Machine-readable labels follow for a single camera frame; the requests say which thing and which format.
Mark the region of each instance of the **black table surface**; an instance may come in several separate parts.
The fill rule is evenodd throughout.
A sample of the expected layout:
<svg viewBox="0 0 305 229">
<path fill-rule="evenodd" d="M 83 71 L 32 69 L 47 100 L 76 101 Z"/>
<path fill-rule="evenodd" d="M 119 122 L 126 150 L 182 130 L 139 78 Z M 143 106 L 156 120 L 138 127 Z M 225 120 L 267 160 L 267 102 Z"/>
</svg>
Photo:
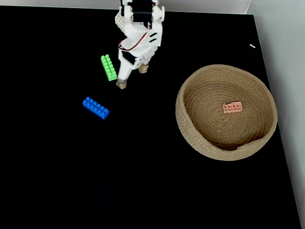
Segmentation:
<svg viewBox="0 0 305 229">
<path fill-rule="evenodd" d="M 117 12 L 0 7 L 26 46 L 31 88 L 31 153 L 8 157 L 0 226 L 299 228 L 279 128 L 253 156 L 225 162 L 195 151 L 175 118 L 181 85 L 210 64 L 269 88 L 253 15 L 167 12 L 148 73 L 120 90 L 100 59 L 118 73 Z M 110 110 L 105 120 L 82 106 L 87 96 Z"/>
</svg>

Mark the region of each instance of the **pink brick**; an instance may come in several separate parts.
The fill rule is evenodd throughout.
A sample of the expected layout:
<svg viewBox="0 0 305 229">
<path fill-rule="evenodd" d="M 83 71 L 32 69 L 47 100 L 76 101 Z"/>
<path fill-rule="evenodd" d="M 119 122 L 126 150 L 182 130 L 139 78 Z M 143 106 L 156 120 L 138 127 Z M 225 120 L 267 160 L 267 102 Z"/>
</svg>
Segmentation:
<svg viewBox="0 0 305 229">
<path fill-rule="evenodd" d="M 234 102 L 231 104 L 224 104 L 223 109 L 224 113 L 240 112 L 243 110 L 243 106 L 241 102 Z"/>
</svg>

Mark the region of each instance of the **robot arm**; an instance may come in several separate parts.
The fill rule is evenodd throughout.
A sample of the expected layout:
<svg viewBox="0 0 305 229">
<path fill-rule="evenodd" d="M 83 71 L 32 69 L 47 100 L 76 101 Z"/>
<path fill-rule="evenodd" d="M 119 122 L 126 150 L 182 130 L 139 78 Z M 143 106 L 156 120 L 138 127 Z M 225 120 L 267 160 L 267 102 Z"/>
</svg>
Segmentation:
<svg viewBox="0 0 305 229">
<path fill-rule="evenodd" d="M 158 0 L 121 0 L 115 17 L 115 23 L 127 37 L 119 43 L 121 66 L 117 85 L 121 89 L 126 87 L 132 70 L 147 71 L 151 57 L 161 46 L 165 9 L 158 4 Z"/>
</svg>

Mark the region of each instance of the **round basket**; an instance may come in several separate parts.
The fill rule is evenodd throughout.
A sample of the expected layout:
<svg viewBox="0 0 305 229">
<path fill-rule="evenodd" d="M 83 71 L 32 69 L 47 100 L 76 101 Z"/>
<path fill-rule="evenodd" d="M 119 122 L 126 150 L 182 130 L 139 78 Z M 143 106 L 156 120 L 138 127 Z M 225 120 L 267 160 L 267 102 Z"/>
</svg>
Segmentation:
<svg viewBox="0 0 305 229">
<path fill-rule="evenodd" d="M 225 114 L 223 104 L 241 102 L 243 110 Z M 194 72 L 182 85 L 176 118 L 185 140 L 213 159 L 234 161 L 260 150 L 277 124 L 273 97 L 252 74 L 227 65 Z"/>
</svg>

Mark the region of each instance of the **toy brick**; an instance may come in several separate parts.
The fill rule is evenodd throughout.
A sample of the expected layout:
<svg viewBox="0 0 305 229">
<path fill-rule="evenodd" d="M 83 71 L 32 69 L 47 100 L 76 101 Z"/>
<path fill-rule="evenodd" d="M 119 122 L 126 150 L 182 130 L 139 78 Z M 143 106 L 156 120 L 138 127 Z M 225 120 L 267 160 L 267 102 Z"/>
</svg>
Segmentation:
<svg viewBox="0 0 305 229">
<path fill-rule="evenodd" d="M 117 74 L 115 72 L 115 69 L 113 67 L 113 64 L 109 58 L 109 55 L 105 55 L 101 57 L 101 61 L 103 64 L 103 67 L 105 69 L 106 75 L 108 77 L 108 80 L 116 80 L 117 79 Z"/>
<path fill-rule="evenodd" d="M 101 106 L 98 104 L 96 101 L 93 99 L 87 97 L 83 102 L 83 106 L 88 108 L 90 111 L 93 113 L 97 114 L 99 117 L 102 119 L 105 119 L 109 115 L 109 110 L 106 109 L 105 107 Z"/>
<path fill-rule="evenodd" d="M 234 112 L 242 111 L 243 106 L 241 102 L 234 102 L 231 104 L 224 104 L 223 109 L 224 109 L 224 113 L 234 113 Z"/>
</svg>

